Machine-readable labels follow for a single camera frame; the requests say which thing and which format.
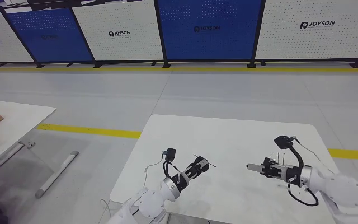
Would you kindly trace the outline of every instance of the gray floor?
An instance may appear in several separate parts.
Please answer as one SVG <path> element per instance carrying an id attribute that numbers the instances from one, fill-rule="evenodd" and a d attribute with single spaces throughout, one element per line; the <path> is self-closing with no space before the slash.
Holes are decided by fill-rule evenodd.
<path id="1" fill-rule="evenodd" d="M 174 64 L 173 67 L 244 67 Z M 269 64 L 287 68 L 348 68 L 346 63 Z M 141 131 L 150 115 L 264 120 L 314 125 L 328 148 L 358 149 L 358 76 L 340 72 L 5 72 L 0 100 L 54 106 L 45 122 Z M 98 223 L 136 139 L 35 130 L 32 149 L 55 169 L 81 154 L 41 198 L 34 193 L 52 171 L 22 150 L 0 169 L 0 202 L 11 223 Z M 335 158 L 358 179 L 358 161 Z M 110 203 L 114 213 L 120 206 Z M 106 211 L 101 223 L 109 218 Z M 206 223 L 172 217 L 171 224 Z"/>

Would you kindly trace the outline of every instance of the white table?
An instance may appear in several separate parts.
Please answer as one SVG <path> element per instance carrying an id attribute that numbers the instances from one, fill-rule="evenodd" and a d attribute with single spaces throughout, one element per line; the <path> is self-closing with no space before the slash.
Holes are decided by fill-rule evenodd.
<path id="1" fill-rule="evenodd" d="M 169 213 L 206 220 L 240 224 L 334 224 L 321 195 L 320 205 L 306 207 L 291 198 L 285 183 L 268 179 L 246 168 L 260 164 L 265 157 L 281 156 L 285 164 L 298 165 L 290 151 L 280 150 L 274 139 L 280 135 L 297 136 L 303 145 L 314 151 L 334 172 L 338 172 L 315 127 L 309 124 L 256 122 L 185 116 L 152 115 L 138 139 L 110 199 L 124 202 L 143 187 L 144 169 L 160 160 L 160 152 L 175 148 L 175 165 L 184 170 L 193 162 L 193 154 L 208 159 L 216 168 L 190 182 L 176 202 L 165 205 Z M 305 164 L 329 174 L 308 151 L 295 144 Z M 148 169 L 146 186 L 159 189 L 164 179 L 163 166 Z M 294 194 L 300 189 L 291 187 Z M 314 202 L 306 192 L 299 194 L 306 202 Z"/>
<path id="2" fill-rule="evenodd" d="M 4 120 L 0 122 L 0 165 L 4 164 L 24 146 L 28 149 L 34 146 L 35 143 L 26 139 L 26 135 L 55 111 L 56 108 L 47 106 L 0 101 L 0 115 L 4 117 Z M 62 163 L 60 170 L 54 171 L 52 176 L 36 192 L 37 198 L 40 198 L 46 192 L 76 155 L 78 155 L 78 152 L 73 151 Z"/>

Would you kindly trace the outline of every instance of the yellow floor line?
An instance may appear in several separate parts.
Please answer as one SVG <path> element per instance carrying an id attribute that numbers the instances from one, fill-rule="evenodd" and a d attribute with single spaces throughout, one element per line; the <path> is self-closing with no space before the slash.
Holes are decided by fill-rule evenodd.
<path id="1" fill-rule="evenodd" d="M 349 158 L 351 160 L 358 160 L 357 150 L 339 150 L 336 148 L 329 148 L 329 153 L 335 158 Z"/>
<path id="2" fill-rule="evenodd" d="M 354 68 L 220 68 L 220 67 L 119 67 L 119 68 L 0 68 L 0 71 L 192 71 L 192 72 L 358 72 Z"/>
<path id="3" fill-rule="evenodd" d="M 76 127 L 57 124 L 40 124 L 37 129 L 39 130 L 54 130 L 57 132 L 72 132 L 81 134 L 98 134 L 101 136 L 115 136 L 123 138 L 139 138 L 141 132 L 134 132 L 131 130 L 116 130 L 116 129 L 103 129 L 103 128 L 90 128 L 90 127 Z M 329 148 L 329 153 L 335 158 L 348 158 L 358 160 L 358 151 L 355 150 L 339 150 L 336 148 Z"/>
<path id="4" fill-rule="evenodd" d="M 130 130 L 76 127 L 56 124 L 40 124 L 37 128 L 40 130 L 55 130 L 58 132 L 72 132 L 82 134 L 98 134 L 101 136 L 115 136 L 123 138 L 139 138 L 141 134 L 141 132 L 133 132 Z"/>

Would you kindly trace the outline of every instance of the white robotic arm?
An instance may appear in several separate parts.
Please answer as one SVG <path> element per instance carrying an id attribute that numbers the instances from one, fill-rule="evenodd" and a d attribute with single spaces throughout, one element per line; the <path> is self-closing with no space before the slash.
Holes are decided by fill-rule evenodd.
<path id="1" fill-rule="evenodd" d="M 260 172 L 267 178 L 277 178 L 287 182 L 289 194 L 306 206 L 317 206 L 319 202 L 315 193 L 320 192 L 338 224 L 357 224 L 357 215 L 345 214 L 340 211 L 337 205 L 349 208 L 358 207 L 358 181 L 342 174 L 332 174 L 325 177 L 316 168 L 304 165 L 300 154 L 293 147 L 293 141 L 300 143 L 296 136 L 290 138 L 279 136 L 275 139 L 279 148 L 289 148 L 296 156 L 299 162 L 298 167 L 280 165 L 270 158 L 265 158 L 261 165 L 248 164 L 247 169 Z M 315 203 L 308 204 L 296 198 L 291 193 L 291 184 L 305 188 L 313 196 Z"/>
<path id="2" fill-rule="evenodd" d="M 121 209 L 108 221 L 107 224 L 138 224 L 134 219 L 136 212 L 132 213 L 131 208 L 138 202 L 139 212 L 146 218 L 152 219 L 150 224 L 158 224 L 166 215 L 164 202 L 169 200 L 175 202 L 182 190 L 188 185 L 189 181 L 197 178 L 201 173 L 209 169 L 208 161 L 199 156 L 191 163 L 184 172 L 180 172 L 171 162 L 175 157 L 175 150 L 169 148 L 165 151 L 166 161 L 163 163 L 166 178 L 161 181 L 160 190 L 148 190 L 143 188 L 135 196 L 122 204 Z M 172 165 L 178 174 L 171 177 L 168 173 L 168 166 Z"/>

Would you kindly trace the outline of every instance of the pegboard panel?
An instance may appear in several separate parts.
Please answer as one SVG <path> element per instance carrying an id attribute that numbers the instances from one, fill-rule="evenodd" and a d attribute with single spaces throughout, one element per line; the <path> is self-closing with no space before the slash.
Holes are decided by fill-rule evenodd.
<path id="1" fill-rule="evenodd" d="M 68 8 L 9 13 L 8 16 L 37 61 L 92 60 Z"/>
<path id="2" fill-rule="evenodd" d="M 158 0 L 168 60 L 250 59 L 261 0 Z"/>
<path id="3" fill-rule="evenodd" d="M 357 22 L 357 0 L 266 0 L 256 58 L 358 58 Z"/>
<path id="4" fill-rule="evenodd" d="M 163 60 L 152 0 L 73 9 L 95 60 Z"/>
<path id="5" fill-rule="evenodd" d="M 33 62 L 4 16 L 0 14 L 0 62 Z"/>

